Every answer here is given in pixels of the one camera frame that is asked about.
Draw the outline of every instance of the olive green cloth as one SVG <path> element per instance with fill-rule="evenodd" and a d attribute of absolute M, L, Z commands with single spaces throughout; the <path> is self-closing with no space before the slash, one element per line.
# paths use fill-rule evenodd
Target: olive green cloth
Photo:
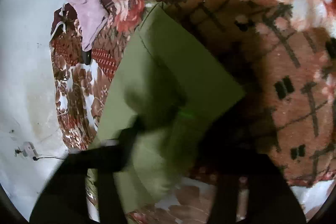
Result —
<path fill-rule="evenodd" d="M 115 174 L 125 212 L 160 200 L 192 167 L 211 123 L 243 95 L 204 46 L 157 4 L 125 49 L 91 145 L 117 138 L 136 115 L 143 119 L 146 132 L 127 168 Z"/>

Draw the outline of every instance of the floral blanket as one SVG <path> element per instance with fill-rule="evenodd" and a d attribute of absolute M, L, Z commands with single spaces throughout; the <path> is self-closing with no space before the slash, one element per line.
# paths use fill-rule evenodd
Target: floral blanket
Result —
<path fill-rule="evenodd" d="M 130 35 L 147 7 L 164 1 L 166 12 L 247 93 L 209 134 L 213 150 L 237 145 L 266 153 L 289 185 L 335 177 L 336 0 L 101 1 L 110 15 L 88 66 L 73 8 L 66 5 L 64 17 L 55 12 L 53 28 L 66 23 L 66 33 L 58 30 L 51 41 L 51 56 L 58 120 L 69 148 L 86 149 L 92 142 Z M 190 177 L 216 184 L 217 173 L 199 161 Z"/>

